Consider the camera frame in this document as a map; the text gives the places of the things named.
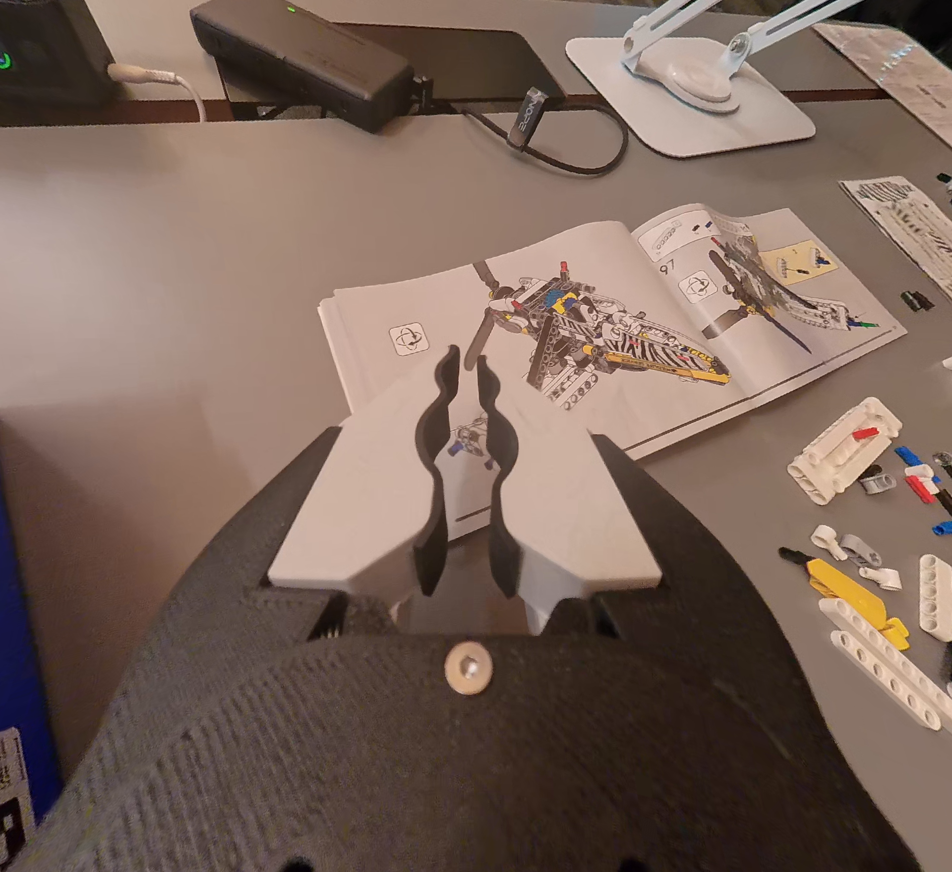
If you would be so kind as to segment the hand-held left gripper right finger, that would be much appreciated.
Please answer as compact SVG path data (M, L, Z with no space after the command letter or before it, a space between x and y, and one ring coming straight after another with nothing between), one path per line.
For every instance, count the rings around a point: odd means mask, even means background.
M661 569L584 424L520 379L477 360L491 487L489 560L528 624L602 592L655 588Z

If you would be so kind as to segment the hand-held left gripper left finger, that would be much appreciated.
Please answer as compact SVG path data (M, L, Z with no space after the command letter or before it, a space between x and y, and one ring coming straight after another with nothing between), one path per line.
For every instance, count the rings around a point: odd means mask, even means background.
M435 592L446 568L445 487L460 350L422 363L334 427L327 459L268 569L280 588L366 597Z

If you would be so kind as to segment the large white paper sheet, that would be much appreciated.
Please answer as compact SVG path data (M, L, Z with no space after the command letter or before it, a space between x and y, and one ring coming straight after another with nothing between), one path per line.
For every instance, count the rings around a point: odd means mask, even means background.
M737 217L700 203L634 232L589 223L450 271L341 289L318 313L353 411L458 346L438 461L452 541L488 524L498 471L480 356L639 459L906 334L791 210Z

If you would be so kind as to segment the pile of loose lego pieces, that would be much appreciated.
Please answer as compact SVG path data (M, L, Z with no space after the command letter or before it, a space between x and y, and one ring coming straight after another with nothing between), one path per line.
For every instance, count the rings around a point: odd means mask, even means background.
M857 482L898 436L901 423L867 397L839 416L787 466L810 501L826 505ZM836 625L834 646L922 727L949 731L951 699L906 657L908 630L882 599L826 562L807 563L821 611Z

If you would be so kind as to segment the blue storage bin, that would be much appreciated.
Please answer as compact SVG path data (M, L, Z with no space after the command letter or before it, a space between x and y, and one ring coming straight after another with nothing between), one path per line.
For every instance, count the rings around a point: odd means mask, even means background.
M44 665L30 531L12 438L2 432L1 728L2 869L23 857L64 788Z

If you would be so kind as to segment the black power adapter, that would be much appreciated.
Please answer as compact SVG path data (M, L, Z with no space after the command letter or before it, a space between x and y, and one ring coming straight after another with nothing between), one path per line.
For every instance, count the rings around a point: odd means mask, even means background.
M287 0L209 0L189 17L211 57L358 128L379 131L411 110L405 57Z

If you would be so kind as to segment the black desk panel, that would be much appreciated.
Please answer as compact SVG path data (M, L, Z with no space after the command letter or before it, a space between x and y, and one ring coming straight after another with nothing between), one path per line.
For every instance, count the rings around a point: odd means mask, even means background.
M526 39L511 31L344 23L364 39L406 58L433 81L442 102L520 103L531 89L555 101L565 92Z

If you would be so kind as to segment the black equipment case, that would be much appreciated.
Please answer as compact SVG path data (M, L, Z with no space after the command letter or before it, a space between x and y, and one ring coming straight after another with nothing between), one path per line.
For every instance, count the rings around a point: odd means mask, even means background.
M113 55L85 0L1 0L3 103L101 107Z

